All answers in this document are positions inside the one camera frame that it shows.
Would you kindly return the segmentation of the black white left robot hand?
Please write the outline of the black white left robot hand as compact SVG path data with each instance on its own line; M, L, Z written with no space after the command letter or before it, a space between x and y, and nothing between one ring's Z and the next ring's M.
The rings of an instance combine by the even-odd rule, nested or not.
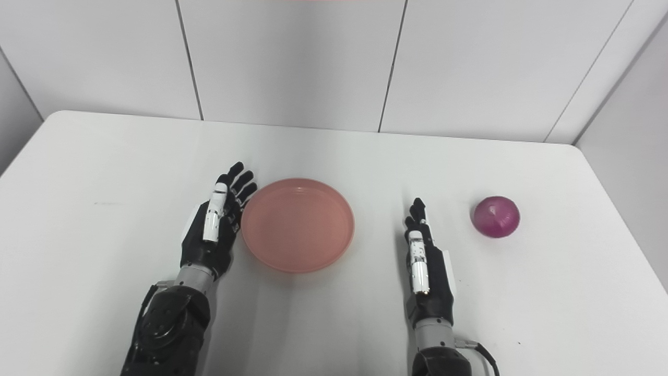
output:
M241 230L246 205L258 190L254 174L238 161L221 174L201 203L182 240L181 266L203 266L215 279L232 263L232 246Z

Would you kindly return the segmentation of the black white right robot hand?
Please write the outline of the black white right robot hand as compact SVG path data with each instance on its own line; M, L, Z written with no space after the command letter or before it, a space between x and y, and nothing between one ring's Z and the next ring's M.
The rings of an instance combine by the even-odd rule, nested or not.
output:
M411 295L407 316L415 328L422 320L454 324L454 296L448 280L446 262L433 240L427 223L426 205L416 197L404 220L404 238L408 245L406 265Z

